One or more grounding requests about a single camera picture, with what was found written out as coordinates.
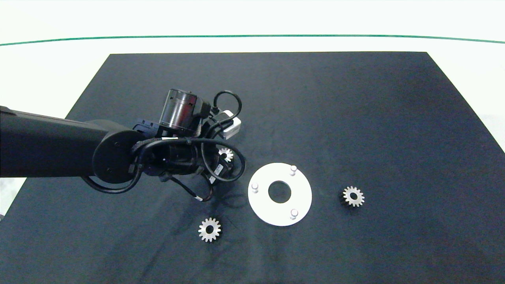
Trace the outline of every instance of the black cable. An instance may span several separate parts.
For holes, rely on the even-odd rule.
[[[200,196],[196,195],[196,193],[194,193],[189,187],[187,187],[185,184],[183,184],[180,180],[178,180],[174,177],[170,178],[170,180],[175,182],[176,184],[180,185],[183,189],[185,189],[195,199],[205,202],[205,201],[209,201],[212,198],[212,194],[214,194],[214,187],[212,186],[212,183],[209,181],[209,179],[206,176],[204,176],[203,174],[202,174],[202,176],[204,177],[205,181],[207,181],[207,184],[209,185],[209,195],[207,195],[207,197],[205,197],[205,198],[201,198]]]
[[[97,191],[99,191],[101,193],[120,194],[120,193],[125,193],[125,192],[129,191],[130,189],[132,189],[137,184],[137,182],[140,179],[140,176],[142,175],[142,172],[143,172],[143,170],[141,168],[142,168],[142,166],[137,166],[137,169],[135,171],[135,176],[131,180],[131,182],[127,186],[120,187],[120,188],[109,188],[109,187],[102,186],[102,185],[94,182],[89,176],[82,176],[81,178],[90,187],[92,187],[93,189],[95,189],[95,190],[97,190]]]
[[[237,94],[235,94],[235,93],[233,93],[231,91],[228,91],[228,90],[221,91],[221,92],[217,93],[214,96],[214,102],[213,102],[214,103],[214,108],[215,109],[217,108],[218,98],[219,98],[220,95],[222,95],[224,93],[228,93],[228,94],[232,95],[237,100],[237,103],[238,103],[237,111],[232,116],[223,119],[221,122],[217,122],[217,123],[214,123],[213,125],[211,125],[207,129],[207,131],[205,132],[205,135],[204,135],[205,138],[209,138],[208,135],[209,135],[209,133],[211,133],[212,130],[214,130],[214,128],[218,127],[222,123],[226,123],[228,121],[232,121],[242,111],[242,100],[240,99],[240,97]]]
[[[244,155],[242,155],[242,153],[237,148],[235,148],[235,146],[233,146],[227,142],[224,142],[224,141],[217,141],[217,140],[208,139],[208,138],[171,138],[171,139],[159,138],[158,141],[151,142],[142,148],[142,150],[140,151],[140,154],[139,154],[138,162],[139,162],[139,164],[145,163],[148,153],[150,153],[152,151],[152,148],[154,148],[154,147],[161,146],[161,145],[168,145],[168,144],[191,144],[191,143],[201,143],[202,145],[204,145],[206,143],[213,144],[213,145],[222,145],[222,146],[226,146],[226,147],[230,148],[231,150],[233,150],[237,154],[237,156],[240,159],[239,173],[232,178],[222,178],[214,173],[214,171],[211,169],[211,167],[209,165],[209,162],[205,158],[205,155],[203,155],[203,153],[202,153],[202,159],[204,161],[205,168],[211,174],[211,176],[213,176],[215,179],[220,180],[220,181],[225,181],[225,182],[235,181],[235,180],[239,179],[242,176],[242,174],[244,173],[245,157],[244,157]]]

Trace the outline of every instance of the black tablecloth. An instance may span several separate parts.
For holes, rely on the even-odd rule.
[[[157,121],[170,88],[240,94],[243,177],[208,203],[148,176],[122,195],[29,178],[0,222],[0,282],[505,282],[505,155],[427,53],[110,55],[67,118]],[[293,226],[247,200],[273,162],[312,187]],[[339,203],[347,186],[363,207]],[[208,217],[223,225],[211,244]]]

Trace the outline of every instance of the cable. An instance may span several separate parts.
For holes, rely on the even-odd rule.
[[[227,142],[224,142],[224,141],[217,141],[217,140],[208,139],[208,138],[170,138],[170,139],[159,138],[158,141],[151,142],[142,148],[142,150],[140,151],[140,154],[138,156],[139,157],[138,162],[139,162],[139,164],[145,163],[148,153],[150,153],[152,151],[152,148],[154,148],[154,147],[161,146],[161,145],[168,145],[168,144],[191,144],[191,143],[201,143],[202,145],[205,143],[209,143],[209,144],[213,144],[213,145],[222,145],[222,146],[226,146],[226,147],[230,148],[231,150],[233,150],[237,154],[237,156],[240,159],[240,166],[241,166],[239,173],[232,178],[222,178],[214,173],[214,171],[211,169],[211,167],[209,165],[209,162],[205,158],[204,153],[202,152],[202,159],[204,161],[205,168],[211,174],[211,176],[213,176],[215,179],[220,180],[220,181],[225,181],[225,182],[235,181],[235,180],[238,180],[242,176],[242,174],[244,173],[245,157],[244,157],[244,155],[242,155],[242,153],[235,146],[233,146]]]
[[[183,184],[180,180],[178,180],[174,177],[171,177],[170,180],[175,182],[176,184],[180,185],[183,189],[185,189],[195,199],[205,202],[205,201],[209,201],[212,198],[212,194],[214,193],[214,187],[212,186],[212,183],[209,181],[209,179],[206,176],[204,176],[203,174],[202,174],[202,176],[204,177],[205,181],[207,181],[207,184],[209,185],[209,195],[207,195],[207,197],[205,197],[205,198],[201,198],[200,196],[196,195],[196,193],[194,193],[189,187],[187,187],[185,184]]]
[[[137,182],[139,181],[140,176],[143,173],[143,167],[144,167],[143,164],[144,164],[144,162],[146,160],[146,158],[145,158],[146,157],[146,153],[150,152],[152,148],[160,146],[160,145],[167,145],[167,144],[191,144],[191,143],[195,142],[195,143],[201,143],[201,145],[200,145],[200,147],[201,147],[201,156],[202,156],[202,159],[204,161],[205,168],[206,168],[206,170],[209,172],[209,174],[211,176],[213,176],[217,180],[224,181],[224,182],[230,182],[230,181],[235,181],[235,180],[239,179],[242,176],[242,174],[244,173],[244,170],[245,170],[245,157],[234,146],[232,146],[232,145],[230,145],[230,144],[228,144],[226,142],[218,142],[218,141],[214,140],[214,138],[219,133],[221,133],[222,131],[224,131],[224,128],[223,128],[222,124],[233,120],[233,118],[235,118],[236,116],[238,116],[238,114],[242,111],[242,100],[240,99],[240,97],[237,94],[235,94],[235,93],[233,93],[231,91],[228,91],[228,90],[221,91],[221,92],[217,93],[214,96],[213,109],[214,110],[218,110],[219,109],[217,107],[217,102],[218,102],[219,96],[222,95],[222,94],[224,94],[224,93],[232,95],[237,100],[237,103],[238,103],[237,111],[235,112],[235,114],[233,114],[232,116],[230,116],[230,117],[228,117],[226,119],[223,119],[222,121],[216,121],[213,117],[211,117],[211,119],[213,121],[215,121],[216,123],[214,123],[213,125],[211,125],[207,129],[207,131],[205,132],[205,135],[204,135],[205,138],[172,138],[172,139],[167,139],[167,138],[164,138],[164,139],[163,138],[152,138],[152,139],[146,139],[146,140],[143,140],[143,141],[139,141],[138,143],[136,143],[132,147],[131,153],[135,154],[140,149],[141,149],[141,152],[138,155],[135,176],[134,176],[134,178],[131,180],[131,182],[127,186],[120,187],[120,188],[110,188],[110,187],[105,187],[105,186],[102,186],[102,185],[96,183],[89,176],[83,176],[81,178],[90,187],[92,187],[93,189],[95,189],[95,190],[97,190],[99,192],[107,193],[107,194],[125,193],[125,192],[129,191],[130,189],[132,189],[137,184]],[[213,131],[218,126],[220,126],[221,129],[219,129],[218,131],[216,131],[216,133],[214,133],[212,135],[211,139],[208,139],[209,133],[211,133],[211,131]],[[237,156],[239,157],[239,159],[240,159],[240,171],[239,171],[239,173],[236,176],[233,176],[232,178],[222,178],[222,177],[218,176],[211,169],[211,167],[210,167],[210,165],[209,165],[209,163],[208,163],[208,161],[207,161],[207,159],[205,157],[205,144],[206,143],[213,144],[213,145],[226,146],[226,147],[230,148],[231,150],[233,150],[237,154]],[[178,179],[172,177],[171,180],[174,181],[175,183],[177,183],[178,185],[180,185],[181,187],[183,187],[189,194],[191,194],[194,198],[196,198],[196,199],[198,199],[200,201],[207,201],[207,200],[209,200],[212,197],[213,186],[210,183],[210,181],[209,181],[208,178],[205,178],[205,180],[209,184],[209,191],[210,191],[210,193],[204,199],[202,199],[199,196],[197,196],[190,188],[188,188],[186,185],[184,185]]]
[[[237,100],[237,103],[238,103],[237,111],[235,112],[235,114],[233,114],[232,116],[230,116],[228,118],[223,119],[221,122],[216,122],[213,125],[211,125],[207,129],[207,131],[205,132],[205,135],[204,135],[205,138],[209,138],[208,135],[209,135],[209,133],[211,133],[212,130],[214,130],[214,128],[218,127],[221,123],[232,121],[242,111],[242,100],[240,99],[240,97],[237,94],[235,94],[235,93],[233,93],[231,91],[228,91],[228,90],[221,91],[221,92],[217,93],[214,96],[214,101],[213,101],[214,106],[213,106],[213,109],[218,109],[218,106],[217,106],[218,98],[219,98],[220,95],[222,95],[224,93],[228,93],[228,94],[232,95]]]
[[[92,187],[93,189],[101,192],[101,193],[106,193],[106,194],[120,194],[120,193],[125,193],[127,191],[129,191],[130,189],[132,189],[138,182],[138,180],[140,179],[140,176],[142,175],[142,166],[137,166],[137,169],[135,171],[135,176],[134,178],[131,180],[131,182],[127,185],[127,186],[124,186],[124,187],[120,187],[120,188],[109,188],[109,187],[105,187],[105,186],[102,186],[96,182],[94,182],[89,176],[82,176],[82,180],[84,180],[90,187]]]

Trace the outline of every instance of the spur gear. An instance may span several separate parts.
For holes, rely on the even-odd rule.
[[[207,233],[208,226],[212,227],[212,231],[210,233]],[[219,236],[219,232],[221,231],[219,227],[221,227],[221,225],[219,224],[219,221],[217,221],[216,219],[209,218],[205,219],[205,221],[202,221],[200,225],[200,230],[198,230],[200,232],[199,236],[201,237],[201,240],[202,241],[205,240],[205,242],[212,243],[212,241]]]
[[[365,197],[363,196],[361,190],[354,186],[348,186],[343,191],[343,200],[349,206],[359,207],[365,202]]]
[[[224,158],[224,160],[226,162],[231,162],[231,160],[233,159],[233,152],[230,149],[228,149],[228,148],[221,148],[221,149],[219,149],[218,154],[219,155],[225,154],[226,157]]]

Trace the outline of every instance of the white circular plate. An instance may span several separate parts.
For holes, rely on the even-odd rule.
[[[276,181],[286,183],[291,197],[284,203],[273,201],[268,188]],[[275,226],[289,226],[302,220],[312,203],[309,181],[295,166],[272,163],[261,167],[252,175],[247,188],[249,204],[263,221]]]

